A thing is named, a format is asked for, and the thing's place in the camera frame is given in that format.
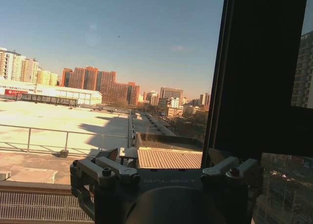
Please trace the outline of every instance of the concrete ledge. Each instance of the concrete ledge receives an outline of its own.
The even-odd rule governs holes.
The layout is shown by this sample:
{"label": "concrete ledge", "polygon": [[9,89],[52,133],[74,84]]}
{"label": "concrete ledge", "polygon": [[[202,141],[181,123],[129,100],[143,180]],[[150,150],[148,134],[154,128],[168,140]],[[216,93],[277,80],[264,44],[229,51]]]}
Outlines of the concrete ledge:
{"label": "concrete ledge", "polygon": [[42,182],[42,183],[54,183],[54,177],[57,170],[51,169],[36,169],[26,168],[22,166],[13,166],[13,173],[8,179],[9,181],[26,181],[26,182]]}
{"label": "concrete ledge", "polygon": [[70,185],[8,180],[0,181],[0,191],[71,195]]}
{"label": "concrete ledge", "polygon": [[9,177],[11,177],[11,171],[0,170],[0,181],[7,180]]}

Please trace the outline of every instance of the orange building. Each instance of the orange building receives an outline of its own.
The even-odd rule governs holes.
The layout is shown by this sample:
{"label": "orange building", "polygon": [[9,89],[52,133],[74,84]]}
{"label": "orange building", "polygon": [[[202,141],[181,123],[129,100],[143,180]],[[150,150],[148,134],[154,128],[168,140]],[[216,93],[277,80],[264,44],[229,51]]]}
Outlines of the orange building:
{"label": "orange building", "polygon": [[68,87],[69,83],[69,74],[73,72],[72,69],[69,68],[64,68],[63,69],[63,74],[62,74],[62,80],[61,80],[61,86]]}

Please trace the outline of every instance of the signboard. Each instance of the signboard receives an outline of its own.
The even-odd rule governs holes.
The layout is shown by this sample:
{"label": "signboard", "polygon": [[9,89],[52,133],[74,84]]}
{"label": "signboard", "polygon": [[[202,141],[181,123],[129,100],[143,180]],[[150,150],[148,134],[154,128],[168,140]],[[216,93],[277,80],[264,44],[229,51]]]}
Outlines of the signboard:
{"label": "signboard", "polygon": [[28,93],[27,91],[21,91],[21,90],[4,90],[4,95],[10,95],[10,96],[16,96],[18,93]]}

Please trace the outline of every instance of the building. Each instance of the building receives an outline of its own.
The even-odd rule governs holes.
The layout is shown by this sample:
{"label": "building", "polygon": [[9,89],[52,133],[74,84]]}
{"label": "building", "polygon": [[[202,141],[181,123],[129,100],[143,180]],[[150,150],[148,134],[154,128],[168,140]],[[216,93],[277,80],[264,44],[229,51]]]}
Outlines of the building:
{"label": "building", "polygon": [[161,108],[168,108],[171,106],[171,98],[159,98],[158,106]]}
{"label": "building", "polygon": [[26,59],[15,51],[0,48],[0,76],[7,80],[20,81],[22,78],[22,64]]}
{"label": "building", "polygon": [[128,82],[127,86],[127,103],[128,105],[137,105],[140,87],[135,85],[135,82]]}
{"label": "building", "polygon": [[198,111],[201,111],[201,108],[199,108],[198,106],[194,107],[192,105],[185,105],[183,108],[183,113],[186,115],[194,115]]}
{"label": "building", "polygon": [[58,80],[59,80],[58,74],[56,74],[56,73],[51,73],[51,74],[50,74],[50,82],[49,82],[49,85],[50,85],[50,86],[56,86],[57,83],[58,83]]}
{"label": "building", "polygon": [[0,95],[16,95],[17,93],[31,93],[51,97],[77,99],[78,104],[101,104],[102,95],[98,91],[79,90],[60,86],[49,86],[20,81],[0,79]]}
{"label": "building", "polygon": [[158,94],[153,94],[150,99],[150,105],[157,106],[158,105]]}
{"label": "building", "polygon": [[84,90],[96,90],[98,69],[87,66],[84,75]]}
{"label": "building", "polygon": [[186,103],[189,103],[189,100],[186,97],[183,97],[182,104],[185,105]]}
{"label": "building", "polygon": [[138,96],[138,103],[142,103],[142,101],[143,101],[143,95],[140,94]]}
{"label": "building", "polygon": [[193,100],[191,100],[189,103],[188,103],[188,105],[192,105],[192,106],[200,106],[200,102],[201,102],[201,100],[199,99],[199,98],[196,98],[196,99],[193,99]]}
{"label": "building", "polygon": [[152,90],[149,93],[147,93],[146,100],[151,101],[152,95],[157,95],[157,91]]}
{"label": "building", "polygon": [[179,108],[166,108],[166,117],[171,118],[175,116],[182,116],[183,109]]}
{"label": "building", "polygon": [[179,108],[179,98],[171,98],[171,108]]}
{"label": "building", "polygon": [[85,68],[76,67],[73,72],[69,73],[68,87],[76,88],[76,89],[83,89],[84,79],[85,79]]}
{"label": "building", "polygon": [[160,98],[158,106],[163,108],[179,108],[179,102],[179,98]]}
{"label": "building", "polygon": [[313,31],[301,36],[291,105],[313,108]]}
{"label": "building", "polygon": [[95,90],[102,94],[103,103],[118,103],[120,105],[136,105],[140,87],[135,82],[121,84],[116,82],[115,71],[98,71],[87,66],[63,70],[62,85],[70,88]]}
{"label": "building", "polygon": [[13,56],[13,69],[12,69],[12,81],[21,81],[22,80],[22,64],[26,59],[25,56],[20,54],[14,54]]}
{"label": "building", "polygon": [[143,100],[147,100],[147,92],[143,93]]}
{"label": "building", "polygon": [[160,98],[179,98],[179,105],[182,105],[183,90],[161,87]]}
{"label": "building", "polygon": [[69,68],[64,68],[64,69],[63,69],[62,80],[61,80],[61,86],[68,87],[68,84],[69,84],[69,76],[70,76],[70,73],[71,73],[71,72],[73,72],[72,69],[69,69]]}
{"label": "building", "polygon": [[50,78],[51,72],[42,70],[41,68],[38,70],[37,84],[49,86]]}
{"label": "building", "polygon": [[205,103],[204,94],[200,94],[200,105],[204,105],[204,103]]}
{"label": "building", "polygon": [[22,61],[22,70],[21,70],[21,81],[27,82],[28,80],[28,66],[29,66],[29,59],[24,59]]}
{"label": "building", "polygon": [[29,59],[27,62],[23,63],[23,71],[25,76],[23,76],[22,81],[36,83],[38,78],[38,67],[39,63],[36,59]]}
{"label": "building", "polygon": [[204,96],[204,105],[210,105],[211,95],[209,93],[205,93]]}

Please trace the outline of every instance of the black window frame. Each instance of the black window frame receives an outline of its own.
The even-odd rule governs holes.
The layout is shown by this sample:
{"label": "black window frame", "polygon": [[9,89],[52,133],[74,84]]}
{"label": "black window frame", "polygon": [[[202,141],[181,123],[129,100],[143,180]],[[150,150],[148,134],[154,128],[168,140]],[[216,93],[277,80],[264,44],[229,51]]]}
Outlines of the black window frame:
{"label": "black window frame", "polygon": [[313,157],[313,109],[291,106],[306,2],[224,0],[202,168],[208,148]]}

